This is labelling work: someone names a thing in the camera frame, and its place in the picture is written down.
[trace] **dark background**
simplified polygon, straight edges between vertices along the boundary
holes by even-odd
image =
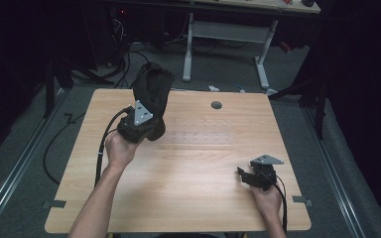
[[[318,27],[280,22],[273,44],[311,46],[295,84],[312,77],[329,79],[327,97],[381,206],[381,1],[318,3],[323,16],[344,18],[347,23]],[[102,18],[90,18],[89,6],[51,4],[42,8],[29,1],[0,1],[0,143],[43,85],[46,65],[55,53],[87,68],[112,61],[111,40],[98,37],[109,34],[110,21],[95,22],[107,17],[104,11],[96,12]],[[127,17],[135,24],[131,39],[162,47],[164,32],[175,36],[184,13],[131,9]],[[299,93],[312,91],[316,93],[318,88],[304,88]]]

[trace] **gray carpet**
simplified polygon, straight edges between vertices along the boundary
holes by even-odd
[[[184,49],[166,48],[161,51],[148,47],[142,54],[149,60],[160,63],[172,71],[177,79],[173,88],[208,90],[214,85],[221,91],[239,91],[238,84],[247,92],[264,93],[260,87],[254,60],[251,55],[257,46],[251,45],[239,50],[219,47],[209,53],[195,52],[191,82],[182,82]],[[134,46],[138,51],[142,46]],[[195,47],[197,51],[210,50],[209,47]],[[308,48],[284,53],[280,49],[270,49],[265,67],[273,89],[283,89],[291,85]],[[145,59],[131,54],[131,68],[127,74],[130,83]],[[99,73],[109,69],[102,68]],[[46,176],[43,169],[43,155],[52,137],[66,125],[66,113],[72,117],[86,111],[92,92],[104,86],[89,82],[75,81],[75,87],[68,93],[66,101],[57,111],[55,119],[40,141],[33,154],[28,169],[16,187],[5,209],[0,215],[0,237],[65,237],[47,234],[44,226],[49,211],[43,208],[46,201],[55,197],[58,187]],[[326,176],[321,154],[316,146],[310,124],[303,110],[295,100],[297,96],[284,97],[272,101],[274,113],[288,150],[302,194],[313,202],[308,207],[312,228],[308,231],[290,231],[289,237],[350,237],[350,231],[340,211],[334,192]],[[0,186],[11,172],[28,140],[42,120],[45,112],[45,92],[42,89],[34,102],[20,116],[12,127],[12,132],[0,148]],[[50,173],[61,179],[70,151],[79,131],[81,120],[66,128],[49,149],[47,162]],[[361,226],[367,237],[381,237],[381,213],[371,191],[365,183],[345,144],[342,133],[333,117],[330,105],[326,105],[323,124],[324,142],[334,161],[341,180],[352,199]],[[253,232],[249,237],[266,237],[266,232]]]

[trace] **cable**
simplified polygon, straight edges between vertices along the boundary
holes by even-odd
[[[139,52],[132,52],[132,53],[135,53],[135,54],[138,54],[140,55],[141,57],[143,57],[145,59],[146,62],[148,62],[148,58],[144,56],[144,54],[142,53],[139,53]]]
[[[96,186],[98,181],[100,180],[101,163],[103,161],[104,141],[106,140],[107,135],[110,132],[114,131],[114,130],[112,130],[109,132],[109,129],[110,129],[111,125],[113,124],[114,120],[116,120],[122,113],[128,112],[128,111],[129,111],[129,108],[124,108],[121,111],[119,111],[118,113],[116,113],[116,115],[113,116],[113,118],[110,120],[109,124],[107,125],[106,130],[104,131],[103,137],[101,138],[100,147],[98,149],[98,154],[97,154],[98,156],[97,156],[97,166],[95,168],[95,184],[94,184],[94,186]]]
[[[129,67],[131,65],[131,57],[129,56],[129,52],[127,52],[127,57],[128,57],[128,67],[126,68],[126,71],[123,73],[122,77],[120,77],[119,81],[117,81],[117,83],[114,85],[114,88],[116,88],[120,82],[122,82],[122,84],[120,85],[120,88],[122,88],[122,86],[123,86],[123,80],[125,79],[125,76],[128,73]]]
[[[49,148],[51,147],[51,145],[54,143],[55,139],[68,127],[70,126],[71,124],[75,123],[76,120],[78,120],[79,118],[81,118],[82,116],[85,115],[85,112],[81,113],[79,116],[75,117],[72,121],[70,121],[68,124],[66,124],[64,127],[62,127],[55,135],[54,137],[51,139],[51,141],[49,142],[48,146],[46,147],[46,150],[45,150],[45,153],[43,154],[43,169],[45,170],[45,173],[46,175],[49,177],[49,179],[51,179],[51,181],[53,181],[55,184],[57,185],[60,185],[61,182],[58,181],[56,178],[54,178],[51,173],[49,173],[48,171],[48,166],[47,166],[47,163],[46,163],[46,159],[47,159],[47,156],[48,156],[48,151],[49,151]]]
[[[187,17],[185,18],[185,22],[184,22],[184,26],[182,27],[182,30],[181,32],[179,33],[179,35],[174,39],[174,40],[171,40],[169,42],[165,42],[165,45],[169,44],[169,43],[175,43],[175,42],[179,42],[179,41],[182,41],[184,39],[186,39],[187,37],[184,37],[182,39],[180,39],[180,37],[184,34],[184,31],[185,31],[185,28],[187,27],[187,22],[188,22],[188,18],[189,18],[190,14],[187,13]]]
[[[277,184],[273,181],[271,181],[265,174],[263,174],[262,172],[259,172],[265,179],[267,179],[269,181],[269,183],[271,185],[273,185],[277,191],[280,193],[281,195],[281,198],[283,200],[283,230],[284,230],[284,233],[287,234],[287,200],[286,200],[286,187],[284,186],[284,183],[283,181],[281,180],[280,177],[276,176],[280,181],[281,181],[281,184],[283,185],[283,190],[284,190],[284,193],[281,191],[280,187],[277,186]]]

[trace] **black cable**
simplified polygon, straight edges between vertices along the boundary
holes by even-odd
[[[225,41],[218,41],[218,44],[223,46],[223,47],[234,48],[234,49],[241,49],[241,48],[244,48],[246,46],[252,46],[252,45],[254,45],[254,43],[245,42],[245,43],[241,43],[240,46],[232,46],[232,45],[226,44]]]
[[[146,56],[144,56],[144,54],[141,54],[139,52],[131,52],[131,53],[135,53],[135,54],[140,55],[141,57],[143,57],[145,59],[146,62],[148,62],[148,58]]]
[[[53,181],[54,183],[56,183],[57,185],[61,184],[56,178],[54,178],[51,173],[49,173],[48,171],[48,166],[46,164],[46,159],[47,159],[47,156],[48,156],[48,151],[49,151],[49,148],[51,147],[52,143],[55,141],[55,139],[68,127],[70,126],[71,124],[75,123],[76,120],[78,120],[79,118],[81,118],[82,116],[85,115],[85,112],[81,113],[79,116],[75,117],[72,121],[70,121],[68,124],[66,124],[64,127],[62,127],[55,135],[54,137],[51,139],[51,141],[49,142],[48,146],[46,147],[46,150],[45,150],[45,153],[43,154],[43,169],[45,170],[45,173],[46,175],[49,177],[49,179],[51,179],[51,181]]]
[[[129,52],[127,52],[127,57],[128,57],[128,67],[126,68],[126,71],[123,73],[122,77],[120,77],[119,81],[117,81],[116,85],[114,85],[114,88],[116,88],[120,82],[122,82],[122,84],[120,85],[120,88],[122,88],[122,86],[123,86],[123,80],[125,79],[125,76],[128,73],[129,67],[131,65],[131,57],[129,55]]]
[[[128,111],[129,111],[129,107],[128,108],[124,108],[121,111],[119,111],[118,113],[116,113],[116,115],[113,116],[113,118],[110,120],[109,124],[107,125],[106,130],[104,131],[103,137],[101,138],[100,147],[98,149],[97,166],[95,168],[95,183],[94,183],[94,186],[96,186],[98,181],[100,180],[101,164],[102,164],[102,161],[103,161],[103,152],[104,152],[104,141],[106,140],[107,135],[110,132],[113,131],[112,130],[112,131],[109,132],[109,129],[110,129],[111,125],[113,124],[114,120],[116,120],[122,113],[128,112]]]
[[[218,45],[218,43],[217,43],[217,40],[212,40],[212,39],[197,39],[196,41],[194,41],[195,43],[199,43],[201,46],[203,46],[203,47],[206,47],[206,46],[208,46],[209,45],[209,43],[212,43],[213,44],[213,46],[211,47],[211,49],[209,49],[209,50],[207,50],[207,51],[200,51],[200,50],[197,50],[196,48],[195,48],[195,46],[192,46],[192,49],[195,51],[195,52],[197,52],[197,53],[210,53],[210,52],[212,52],[213,50],[215,50],[216,48],[217,48],[217,45]]]
[[[272,184],[276,189],[277,191],[280,193],[281,195],[281,198],[283,199],[283,230],[284,232],[287,234],[287,200],[286,200],[286,187],[284,186],[284,183],[283,181],[281,180],[281,178],[279,178],[278,176],[276,176],[280,181],[281,181],[281,184],[283,185],[283,190],[284,190],[284,193],[281,191],[280,187],[277,186],[277,184],[273,181],[271,181],[265,174],[263,174],[262,172],[259,172],[265,179],[267,179],[269,181],[270,184]]]
[[[280,188],[274,184],[274,187],[278,190],[278,192],[280,193],[281,197],[283,198],[283,229],[284,229],[284,232],[287,234],[287,200],[286,200],[286,187],[284,186],[284,183],[283,181],[281,180],[280,177],[277,176],[277,178],[281,181],[281,184],[283,185],[283,190],[284,190],[284,194],[283,192],[280,190]]]

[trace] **table top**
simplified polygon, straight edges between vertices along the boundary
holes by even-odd
[[[212,101],[222,108],[213,109]],[[68,233],[93,190],[102,134],[128,104],[134,105],[132,90],[94,92],[55,198],[66,204],[51,208],[48,232]],[[249,162],[262,155],[284,161],[274,168],[287,190],[288,229],[311,227],[305,205],[293,202],[301,192],[265,94],[171,91],[164,120],[166,134],[144,141],[120,179],[109,232],[266,230],[237,173],[237,167],[250,172]]]
[[[320,13],[320,7],[317,3],[315,3],[312,7],[307,7],[302,3],[302,0],[293,0],[292,4],[286,4],[284,0],[194,0],[194,3],[209,3],[236,7],[261,8],[284,12],[315,14]]]

